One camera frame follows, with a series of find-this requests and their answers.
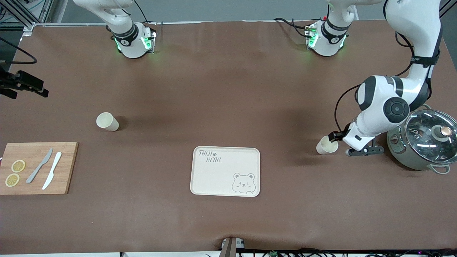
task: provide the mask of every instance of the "black cable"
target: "black cable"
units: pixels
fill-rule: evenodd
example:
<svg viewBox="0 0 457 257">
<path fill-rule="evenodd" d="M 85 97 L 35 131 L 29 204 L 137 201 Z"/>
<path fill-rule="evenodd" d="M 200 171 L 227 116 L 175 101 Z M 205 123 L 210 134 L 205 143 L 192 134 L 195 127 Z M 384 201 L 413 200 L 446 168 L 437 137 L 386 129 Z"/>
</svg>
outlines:
<svg viewBox="0 0 457 257">
<path fill-rule="evenodd" d="M 452 0 L 449 0 L 448 2 L 446 2 L 445 4 L 443 4 L 443 6 L 441 6 L 440 8 L 440 11 L 444 9 L 444 7 L 446 7 L 447 4 L 449 4 Z"/>
<path fill-rule="evenodd" d="M 311 36 L 302 34 L 302 33 L 300 33 L 300 31 L 298 31 L 297 26 L 295 26 L 295 23 L 293 22 L 293 19 L 292 19 L 292 25 L 293 25 L 293 27 L 295 28 L 295 31 L 296 31 L 300 36 L 306 37 L 306 38 L 311 38 Z"/>
<path fill-rule="evenodd" d="M 275 20 L 275 21 L 283 21 L 283 22 L 285 22 L 287 25 L 292 26 L 292 27 L 296 27 L 296 28 L 299 28 L 299 29 L 305 29 L 305 27 L 302 27 L 302 26 L 297 26 L 297 25 L 294 26 L 293 23 L 290 23 L 290 22 L 288 22 L 287 20 L 285 20 L 285 19 L 283 19 L 283 18 L 276 18 L 276 19 L 274 19 L 274 20 Z"/>
<path fill-rule="evenodd" d="M 423 252 L 425 252 L 429 257 L 435 257 L 436 256 L 435 254 L 438 253 L 438 252 L 430 252 L 428 250 L 423 250 Z"/>
<path fill-rule="evenodd" d="M 130 13 L 126 12 L 126 11 L 124 10 L 124 8 L 121 8 L 121 10 L 122 10 L 123 12 L 125 12 L 125 14 L 127 14 L 128 16 L 131 15 Z"/>
<path fill-rule="evenodd" d="M 449 252 L 452 252 L 452 251 L 456 251 L 457 249 L 449 249 L 449 250 L 446 250 L 445 252 L 443 252 L 443 254 L 441 254 L 441 256 L 445 256 L 447 253 Z"/>
<path fill-rule="evenodd" d="M 387 2 L 388 2 L 388 1 L 389 1 L 389 0 L 386 0 L 386 1 L 384 2 L 384 6 L 383 6 L 384 19 L 387 19 L 387 18 L 386 18 L 386 5 L 387 5 Z"/>
<path fill-rule="evenodd" d="M 360 85 L 361 85 L 361 84 L 358 84 L 358 85 L 353 86 L 353 87 L 351 87 L 350 89 L 346 90 L 346 91 L 339 97 L 338 101 L 336 102 L 336 105 L 335 105 L 335 112 L 333 113 L 333 115 L 334 115 L 334 118 L 335 118 L 336 126 L 338 127 L 338 130 L 340 131 L 340 133 L 343 132 L 343 131 L 341 130 L 340 124 L 338 123 L 338 119 L 336 118 L 336 111 L 338 110 L 338 105 L 339 105 L 341 99 L 343 99 L 343 97 L 345 96 L 345 94 L 347 94 L 347 93 L 350 92 L 351 90 L 354 90 L 354 89 L 360 87 Z"/>
<path fill-rule="evenodd" d="M 308 257 L 313 256 L 313 255 L 317 255 L 317 256 L 319 256 L 319 257 L 323 257 L 322 255 L 318 254 L 317 252 L 312 253 L 311 255 L 308 255 Z"/>
<path fill-rule="evenodd" d="M 406 47 L 409 48 L 409 50 L 411 51 L 411 56 L 414 56 L 414 48 L 413 48 L 413 45 L 411 45 L 411 43 L 409 42 L 409 40 L 402 34 L 398 33 L 398 32 L 395 32 L 395 38 L 397 39 L 397 43 L 401 46 L 404 46 L 403 44 L 400 43 L 400 41 L 398 41 L 398 37 L 397 35 L 400 35 L 400 37 L 406 42 Z M 395 75 L 396 77 L 400 76 L 400 75 L 403 75 L 403 73 L 405 73 L 406 71 L 408 71 L 411 66 L 413 64 L 410 62 L 408 67 L 406 67 L 406 69 L 404 69 L 404 71 L 398 73 L 397 75 Z"/>
<path fill-rule="evenodd" d="M 0 18 L 0 21 L 3 20 L 3 18 L 5 17 L 5 14 L 6 14 L 6 11 L 5 11 L 5 13 L 3 13 L 3 6 L 0 6 L 0 15 L 2 15 L 2 17 Z"/>
<path fill-rule="evenodd" d="M 412 252 L 412 251 L 413 250 L 407 250 L 406 252 L 397 255 L 397 257 L 402 257 L 403 255 L 408 254 L 409 252 Z"/>
<path fill-rule="evenodd" d="M 451 5 L 451 7 L 449 7 L 449 9 L 447 9 L 445 12 L 443 12 L 443 14 L 441 14 L 440 18 L 443 17 L 443 16 L 444 16 L 451 8 L 453 8 L 454 5 L 456 5 L 456 4 L 457 4 L 457 2 L 454 2 L 454 3 Z"/>
<path fill-rule="evenodd" d="M 402 47 L 409 47 L 408 45 L 402 44 L 402 43 L 399 41 L 399 33 L 398 33 L 398 32 L 395 32 L 395 40 L 397 40 L 397 43 L 398 43 L 399 45 L 401 45 Z"/>
<path fill-rule="evenodd" d="M 135 4 L 138 6 L 138 9 L 140 9 L 141 14 L 143 14 L 144 22 L 149 22 L 148 19 L 146 19 L 146 15 L 144 15 L 144 12 L 141 9 L 140 5 L 137 3 L 137 0 L 135 0 Z"/>
<path fill-rule="evenodd" d="M 431 84 L 428 84 L 429 86 L 429 96 L 427 97 L 427 100 L 429 100 L 431 98 Z"/>
<path fill-rule="evenodd" d="M 7 43 L 8 45 L 16 48 L 17 50 L 25 53 L 27 56 L 29 56 L 30 58 L 33 59 L 32 62 L 9 62 L 9 61 L 5 61 L 5 63 L 7 63 L 7 64 L 35 64 L 35 63 L 37 63 L 37 59 L 35 57 L 33 57 L 31 54 L 27 53 L 24 49 L 22 49 L 22 48 L 20 48 L 18 46 L 15 46 L 13 43 L 9 42 L 8 40 L 6 40 L 6 39 L 4 39 L 2 37 L 0 37 L 0 40 L 5 42 L 5 43 Z"/>
<path fill-rule="evenodd" d="M 330 254 L 332 257 L 336 257 L 335 254 L 333 254 L 332 252 L 327 251 L 327 250 L 320 250 L 320 249 L 316 249 L 316 248 L 308 248 L 307 250 L 314 250 L 316 252 L 322 252 L 325 255 L 325 257 L 327 257 L 327 254 Z"/>
</svg>

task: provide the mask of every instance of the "table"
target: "table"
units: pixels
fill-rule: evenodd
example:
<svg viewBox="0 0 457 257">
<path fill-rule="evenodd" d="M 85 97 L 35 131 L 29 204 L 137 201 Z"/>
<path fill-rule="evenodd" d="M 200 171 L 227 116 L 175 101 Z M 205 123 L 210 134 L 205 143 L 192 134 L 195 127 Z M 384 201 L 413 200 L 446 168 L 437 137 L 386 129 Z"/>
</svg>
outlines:
<svg viewBox="0 0 457 257">
<path fill-rule="evenodd" d="M 346 157 L 344 144 L 315 152 L 335 130 L 342 92 L 408 65 L 385 21 L 355 21 L 328 58 L 275 22 L 155 28 L 156 53 L 140 59 L 119 54 L 104 27 L 36 27 L 23 39 L 38 63 L 12 72 L 44 80 L 49 98 L 1 99 L 0 149 L 80 145 L 67 195 L 0 197 L 0 253 L 204 251 L 229 236 L 264 249 L 457 247 L 457 166 L 439 176 L 389 153 Z M 428 103 L 457 117 L 457 74 L 441 50 Z M 120 131 L 98 128 L 101 112 L 117 116 Z M 358 113 L 349 94 L 340 122 Z M 199 145 L 256 147 L 260 195 L 193 195 Z"/>
</svg>

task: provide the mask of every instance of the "cutting board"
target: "cutting board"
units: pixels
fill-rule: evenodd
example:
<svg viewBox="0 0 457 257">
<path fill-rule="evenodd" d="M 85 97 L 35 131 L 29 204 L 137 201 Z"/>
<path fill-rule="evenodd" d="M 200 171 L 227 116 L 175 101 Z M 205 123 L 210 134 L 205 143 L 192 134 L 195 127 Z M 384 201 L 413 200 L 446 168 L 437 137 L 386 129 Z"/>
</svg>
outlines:
<svg viewBox="0 0 457 257">
<path fill-rule="evenodd" d="M 27 184 L 27 178 L 38 167 L 50 148 L 53 148 L 51 158 L 41 167 L 33 182 Z M 77 149 L 78 143 L 76 142 L 7 144 L 0 166 L 0 195 L 66 194 L 70 185 Z M 49 186 L 42 190 L 57 152 L 62 152 L 62 157 L 54 170 L 54 178 Z M 17 173 L 20 176 L 19 183 L 13 187 L 7 187 L 5 180 L 8 175 L 13 173 L 11 165 L 16 160 L 25 161 L 26 167 L 23 171 Z"/>
</svg>

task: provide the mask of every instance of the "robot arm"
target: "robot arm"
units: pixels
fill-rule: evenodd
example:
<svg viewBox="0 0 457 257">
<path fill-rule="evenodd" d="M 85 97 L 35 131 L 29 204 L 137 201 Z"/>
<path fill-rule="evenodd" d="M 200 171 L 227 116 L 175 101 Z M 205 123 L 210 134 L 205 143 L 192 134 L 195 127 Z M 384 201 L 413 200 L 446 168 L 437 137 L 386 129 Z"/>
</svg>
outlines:
<svg viewBox="0 0 457 257">
<path fill-rule="evenodd" d="M 133 22 L 123 9 L 134 0 L 73 0 L 100 17 L 114 35 L 118 50 L 128 58 L 139 58 L 147 52 L 154 52 L 155 30 L 140 22 Z"/>
<path fill-rule="evenodd" d="M 43 88 L 43 80 L 23 70 L 12 74 L 0 67 L 0 95 L 16 99 L 17 92 L 13 89 L 30 91 L 42 97 L 48 97 L 49 94 L 49 91 Z"/>
<path fill-rule="evenodd" d="M 354 5 L 373 5 L 382 0 L 325 0 L 328 3 L 327 19 L 309 26 L 305 34 L 308 48 L 322 56 L 331 56 L 343 47 L 346 32 L 354 20 Z"/>
<path fill-rule="evenodd" d="M 370 76 L 356 92 L 362 112 L 345 132 L 333 132 L 331 141 L 343 140 L 355 151 L 381 133 L 400 125 L 428 99 L 430 79 L 439 57 L 441 22 L 439 0 L 388 0 L 386 19 L 397 32 L 410 39 L 414 46 L 407 78 Z"/>
</svg>

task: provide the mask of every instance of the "paper cup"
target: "paper cup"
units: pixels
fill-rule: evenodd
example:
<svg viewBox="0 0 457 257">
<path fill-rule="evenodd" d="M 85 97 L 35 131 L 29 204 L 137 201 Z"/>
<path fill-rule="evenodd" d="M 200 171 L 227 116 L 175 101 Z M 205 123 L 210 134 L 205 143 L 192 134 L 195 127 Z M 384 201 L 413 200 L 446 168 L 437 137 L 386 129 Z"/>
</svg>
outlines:
<svg viewBox="0 0 457 257">
<path fill-rule="evenodd" d="M 108 131 L 116 131 L 119 128 L 119 122 L 109 112 L 104 112 L 97 117 L 97 126 Z"/>
<path fill-rule="evenodd" d="M 338 150 L 338 141 L 330 142 L 329 136 L 324 136 L 317 144 L 316 150 L 321 155 L 334 153 Z"/>
</svg>

